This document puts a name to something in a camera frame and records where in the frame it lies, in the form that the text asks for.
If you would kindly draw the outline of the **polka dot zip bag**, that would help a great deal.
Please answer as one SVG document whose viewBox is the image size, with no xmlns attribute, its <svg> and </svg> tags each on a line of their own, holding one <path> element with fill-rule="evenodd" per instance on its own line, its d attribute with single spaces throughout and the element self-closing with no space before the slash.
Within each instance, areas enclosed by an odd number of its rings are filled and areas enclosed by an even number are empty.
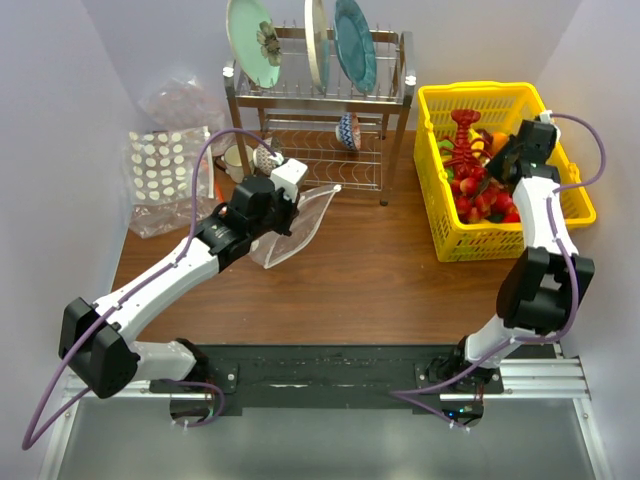
<svg viewBox="0 0 640 480">
<path fill-rule="evenodd" d="M 304 191 L 300 195 L 298 216 L 291 224 L 291 235 L 269 232 L 255 240 L 249 256 L 264 269 L 273 268 L 303 250 L 315 237 L 340 184 L 325 185 Z"/>
</svg>

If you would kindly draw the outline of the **red toy lobster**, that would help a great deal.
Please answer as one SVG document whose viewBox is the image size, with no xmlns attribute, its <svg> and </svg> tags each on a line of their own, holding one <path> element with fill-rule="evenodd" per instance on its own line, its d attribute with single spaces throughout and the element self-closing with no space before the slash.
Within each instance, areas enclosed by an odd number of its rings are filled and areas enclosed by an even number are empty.
<svg viewBox="0 0 640 480">
<path fill-rule="evenodd" d="M 452 179 L 462 180 L 476 174 L 486 174 L 485 163 L 490 159 L 489 143 L 484 136 L 472 135 L 472 127 L 481 118 L 473 109 L 454 109 L 450 112 L 456 129 L 453 136 L 445 136 L 438 144 L 443 167 Z"/>
</svg>

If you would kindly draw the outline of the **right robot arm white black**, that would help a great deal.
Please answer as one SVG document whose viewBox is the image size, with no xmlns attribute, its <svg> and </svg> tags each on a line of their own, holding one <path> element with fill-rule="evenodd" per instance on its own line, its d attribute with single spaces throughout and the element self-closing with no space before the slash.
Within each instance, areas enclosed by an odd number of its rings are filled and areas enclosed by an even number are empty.
<svg viewBox="0 0 640 480">
<path fill-rule="evenodd" d="M 469 392 L 519 347 L 554 343 L 575 320 L 595 265 L 579 254 L 565 224 L 561 195 L 568 188 L 549 163 L 560 138 L 554 117 L 546 111 L 523 121 L 489 163 L 490 176 L 512 193 L 524 250 L 501 285 L 495 315 L 427 367 L 428 391 Z"/>
</svg>

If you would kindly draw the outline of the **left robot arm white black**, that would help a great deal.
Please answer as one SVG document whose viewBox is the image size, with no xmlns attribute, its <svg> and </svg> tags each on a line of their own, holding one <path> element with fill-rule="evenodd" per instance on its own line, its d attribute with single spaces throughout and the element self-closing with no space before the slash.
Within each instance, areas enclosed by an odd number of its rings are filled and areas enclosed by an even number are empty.
<svg viewBox="0 0 640 480">
<path fill-rule="evenodd" d="M 247 255 L 266 233 L 289 235 L 302 182 L 279 171 L 248 176 L 231 200 L 192 235 L 123 289 L 94 303 L 77 298 L 63 313 L 59 356 L 90 391 L 109 398 L 133 381 L 172 380 L 185 392 L 212 378 L 208 357 L 193 343 L 138 341 L 169 305 Z"/>
</svg>

